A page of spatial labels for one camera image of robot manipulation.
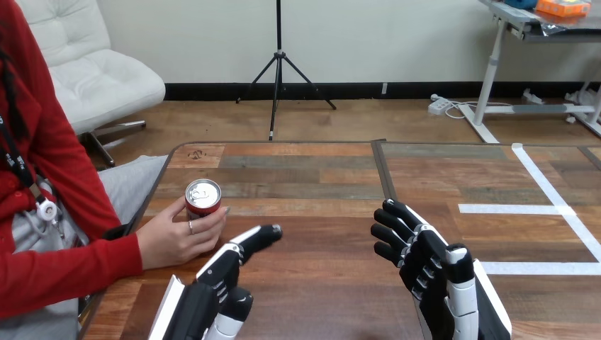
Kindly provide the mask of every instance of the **tripod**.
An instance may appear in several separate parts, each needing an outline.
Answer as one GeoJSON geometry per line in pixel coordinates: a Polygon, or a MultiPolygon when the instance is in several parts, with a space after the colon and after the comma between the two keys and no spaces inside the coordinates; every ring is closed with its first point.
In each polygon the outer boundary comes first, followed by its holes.
{"type": "Polygon", "coordinates": [[[282,84],[282,60],[285,60],[290,66],[292,66],[292,68],[296,71],[296,73],[298,73],[303,79],[305,79],[306,82],[308,82],[311,87],[313,87],[313,90],[316,92],[316,94],[324,101],[327,101],[327,103],[332,106],[332,109],[336,110],[336,106],[334,106],[334,104],[332,104],[331,101],[329,101],[328,99],[326,99],[321,92],[319,92],[318,87],[311,82],[311,80],[309,80],[309,78],[307,78],[307,76],[305,76],[299,69],[298,67],[296,67],[291,61],[290,59],[286,56],[286,53],[284,53],[282,51],[281,48],[281,0],[277,0],[276,2],[276,12],[277,12],[277,25],[278,25],[278,52],[274,53],[274,57],[271,58],[271,60],[269,61],[269,63],[267,63],[267,66],[265,66],[265,68],[263,69],[263,71],[261,71],[261,73],[259,73],[259,75],[257,76],[257,78],[254,79],[254,81],[248,86],[248,89],[246,90],[245,94],[241,97],[239,97],[236,100],[236,104],[240,103],[240,101],[242,100],[242,98],[244,98],[245,96],[247,96],[250,91],[252,90],[252,87],[257,83],[257,81],[259,81],[259,79],[263,76],[263,74],[265,73],[265,71],[267,71],[267,69],[271,66],[271,64],[273,64],[274,62],[277,62],[277,67],[276,67],[276,80],[274,82],[274,104],[273,107],[271,108],[271,127],[269,128],[269,140],[273,140],[274,139],[274,125],[276,122],[276,110],[278,108],[278,93],[282,91],[283,88],[283,84],[282,84]]]}

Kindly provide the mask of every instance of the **can lid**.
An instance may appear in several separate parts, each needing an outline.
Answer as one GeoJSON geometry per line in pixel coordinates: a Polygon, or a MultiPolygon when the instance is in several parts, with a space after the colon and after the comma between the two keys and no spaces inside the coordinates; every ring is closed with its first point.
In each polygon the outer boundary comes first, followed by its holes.
{"type": "Polygon", "coordinates": [[[198,208],[210,208],[221,199],[218,187],[205,181],[193,183],[187,191],[186,198],[198,208]]]}

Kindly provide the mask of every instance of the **lanyard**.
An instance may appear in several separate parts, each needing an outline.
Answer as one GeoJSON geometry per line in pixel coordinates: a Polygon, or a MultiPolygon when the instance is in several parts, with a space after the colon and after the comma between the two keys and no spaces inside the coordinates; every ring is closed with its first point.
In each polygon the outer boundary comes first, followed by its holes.
{"type": "Polygon", "coordinates": [[[33,194],[33,197],[35,197],[36,202],[44,202],[46,198],[42,195],[40,188],[38,188],[38,185],[35,183],[33,177],[31,176],[31,172],[29,172],[29,169],[27,169],[25,161],[23,160],[21,153],[18,151],[16,143],[9,134],[9,129],[6,128],[6,123],[4,122],[4,119],[1,115],[0,132],[4,136],[6,143],[9,145],[10,152],[7,152],[2,146],[0,146],[0,152],[5,155],[5,160],[9,168],[11,169],[13,174],[15,174],[15,176],[19,178],[21,183],[25,187],[29,188],[29,190],[33,194]]]}
{"type": "Polygon", "coordinates": [[[17,149],[17,145],[11,134],[9,133],[9,129],[6,127],[6,122],[0,115],[0,132],[4,136],[6,143],[9,145],[10,152],[4,150],[2,146],[0,146],[0,152],[5,154],[5,160],[8,164],[9,168],[19,178],[21,183],[29,188],[29,191],[33,194],[35,198],[35,206],[37,208],[38,216],[47,222],[56,223],[56,215],[57,215],[57,206],[51,200],[48,200],[44,195],[42,195],[42,191],[38,187],[37,183],[33,180],[31,176],[31,172],[29,172],[27,165],[25,164],[25,160],[21,156],[21,153],[17,149]]]}

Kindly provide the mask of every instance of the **robotic hand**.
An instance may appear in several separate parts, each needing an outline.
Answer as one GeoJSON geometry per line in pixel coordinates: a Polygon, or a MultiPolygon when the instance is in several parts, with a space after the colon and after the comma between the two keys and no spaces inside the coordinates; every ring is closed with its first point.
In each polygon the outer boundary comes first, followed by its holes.
{"type": "Polygon", "coordinates": [[[510,340],[511,323],[478,260],[448,245],[408,206],[385,200],[373,214],[373,250],[400,269],[434,340],[510,340]]]}
{"type": "Polygon", "coordinates": [[[281,237],[279,225],[254,227],[217,250],[191,285],[172,276],[148,339],[235,339],[252,307],[250,292],[237,287],[240,266],[281,237]]]}

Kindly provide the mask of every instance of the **black baseboard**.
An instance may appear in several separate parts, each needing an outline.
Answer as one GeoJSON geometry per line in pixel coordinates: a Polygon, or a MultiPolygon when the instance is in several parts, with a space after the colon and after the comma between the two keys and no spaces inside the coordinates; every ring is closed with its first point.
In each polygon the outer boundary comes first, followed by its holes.
{"type": "MultiPolygon", "coordinates": [[[[244,94],[249,84],[243,83],[185,83],[165,84],[166,101],[235,101],[244,94]]],[[[419,99],[438,94],[446,98],[475,98],[480,95],[480,81],[449,81],[423,83],[388,83],[386,94],[382,94],[382,83],[324,83],[317,84],[320,92],[329,99],[419,99]]],[[[525,89],[541,98],[563,98],[567,92],[574,92],[583,85],[576,81],[535,82],[499,81],[494,83],[490,93],[496,98],[519,98],[525,89]]],[[[594,89],[599,84],[592,84],[594,89]]],[[[260,83],[243,100],[258,101],[274,98],[274,85],[260,83]]],[[[283,100],[318,99],[307,84],[284,84],[278,98],[283,100]]]]}

